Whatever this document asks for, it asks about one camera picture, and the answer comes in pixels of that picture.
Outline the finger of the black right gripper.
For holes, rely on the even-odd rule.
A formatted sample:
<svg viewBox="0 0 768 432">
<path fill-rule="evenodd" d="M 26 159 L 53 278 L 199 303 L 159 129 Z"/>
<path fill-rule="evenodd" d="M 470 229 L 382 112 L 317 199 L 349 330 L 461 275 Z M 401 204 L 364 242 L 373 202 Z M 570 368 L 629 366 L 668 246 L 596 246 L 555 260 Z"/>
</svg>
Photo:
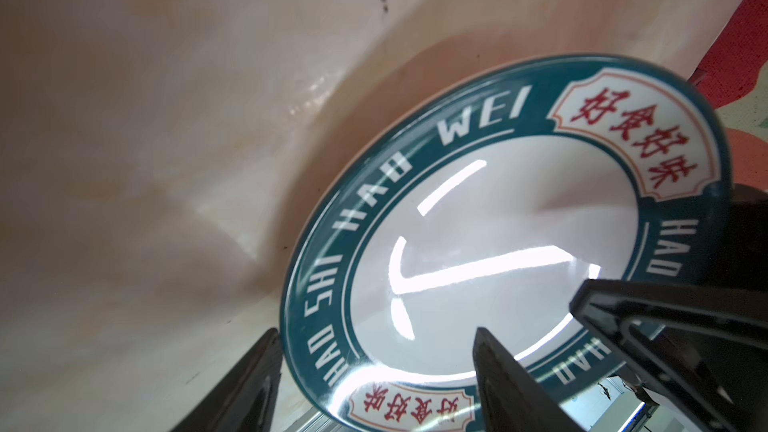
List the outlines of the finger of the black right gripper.
<svg viewBox="0 0 768 432">
<path fill-rule="evenodd" d="M 722 288 L 767 287 L 767 192 L 736 184 L 724 233 L 702 284 Z"/>
<path fill-rule="evenodd" d="M 570 312 L 700 430 L 766 430 L 766 292 L 587 280 Z"/>
</svg>

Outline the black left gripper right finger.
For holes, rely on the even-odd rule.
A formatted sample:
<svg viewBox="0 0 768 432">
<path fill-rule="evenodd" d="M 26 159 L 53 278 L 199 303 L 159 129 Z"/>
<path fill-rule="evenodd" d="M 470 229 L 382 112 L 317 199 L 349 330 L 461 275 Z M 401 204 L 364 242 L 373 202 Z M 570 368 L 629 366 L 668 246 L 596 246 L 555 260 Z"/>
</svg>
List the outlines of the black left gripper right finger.
<svg viewBox="0 0 768 432">
<path fill-rule="evenodd" d="M 488 329 L 477 329 L 472 354 L 487 431 L 583 431 Z"/>
</svg>

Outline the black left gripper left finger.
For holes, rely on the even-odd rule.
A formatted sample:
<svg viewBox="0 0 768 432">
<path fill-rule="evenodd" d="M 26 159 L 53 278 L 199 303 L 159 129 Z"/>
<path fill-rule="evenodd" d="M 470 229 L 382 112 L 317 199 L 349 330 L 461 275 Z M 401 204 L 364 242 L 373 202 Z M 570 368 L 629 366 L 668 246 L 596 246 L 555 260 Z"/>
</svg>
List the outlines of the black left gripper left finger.
<svg viewBox="0 0 768 432">
<path fill-rule="evenodd" d="M 267 330 L 173 432 L 268 431 L 281 378 L 282 344 Z"/>
</svg>

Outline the white plate lettered dark rim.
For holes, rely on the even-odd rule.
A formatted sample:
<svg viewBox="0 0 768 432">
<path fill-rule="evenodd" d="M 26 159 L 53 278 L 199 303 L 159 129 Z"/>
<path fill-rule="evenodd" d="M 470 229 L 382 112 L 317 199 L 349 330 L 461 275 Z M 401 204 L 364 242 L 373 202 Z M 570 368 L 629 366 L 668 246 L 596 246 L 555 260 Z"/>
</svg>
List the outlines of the white plate lettered dark rim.
<svg viewBox="0 0 768 432">
<path fill-rule="evenodd" d="M 329 188 L 290 261 L 284 356 L 362 431 L 482 431 L 478 329 L 563 401 L 623 364 L 569 304 L 589 279 L 695 284 L 733 188 L 725 128 L 659 66 L 566 55 L 417 107 Z"/>
</svg>

